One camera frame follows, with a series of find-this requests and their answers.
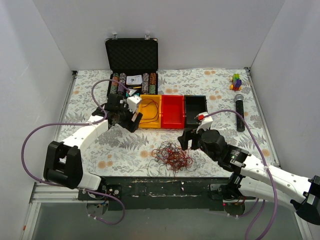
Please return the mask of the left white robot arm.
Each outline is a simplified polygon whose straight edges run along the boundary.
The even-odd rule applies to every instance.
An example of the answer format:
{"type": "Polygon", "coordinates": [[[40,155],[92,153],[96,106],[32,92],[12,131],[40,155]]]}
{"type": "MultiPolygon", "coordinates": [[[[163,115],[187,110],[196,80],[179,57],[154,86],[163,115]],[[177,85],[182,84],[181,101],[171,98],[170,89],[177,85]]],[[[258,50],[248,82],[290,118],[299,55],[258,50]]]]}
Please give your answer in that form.
{"type": "Polygon", "coordinates": [[[114,125],[135,132],[143,117],[138,113],[142,98],[133,95],[125,98],[109,94],[107,102],[99,105],[88,121],[61,142],[52,141],[47,148],[43,177],[69,189],[89,189],[95,200],[106,196],[102,178],[83,170],[82,153],[103,133],[114,125]]]}

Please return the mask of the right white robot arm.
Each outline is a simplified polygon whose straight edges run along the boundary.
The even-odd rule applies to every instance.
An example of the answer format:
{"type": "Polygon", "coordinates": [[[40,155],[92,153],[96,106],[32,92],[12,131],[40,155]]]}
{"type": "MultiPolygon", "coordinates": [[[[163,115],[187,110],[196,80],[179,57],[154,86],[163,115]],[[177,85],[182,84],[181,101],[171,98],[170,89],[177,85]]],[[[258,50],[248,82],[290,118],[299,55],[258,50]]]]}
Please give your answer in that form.
{"type": "Polygon", "coordinates": [[[303,220],[320,224],[320,177],[299,176],[273,165],[267,166],[248,151],[228,144],[214,129],[186,128],[178,137],[183,150],[200,149],[224,170],[241,178],[226,186],[227,195],[241,195],[288,205],[303,220]]]}

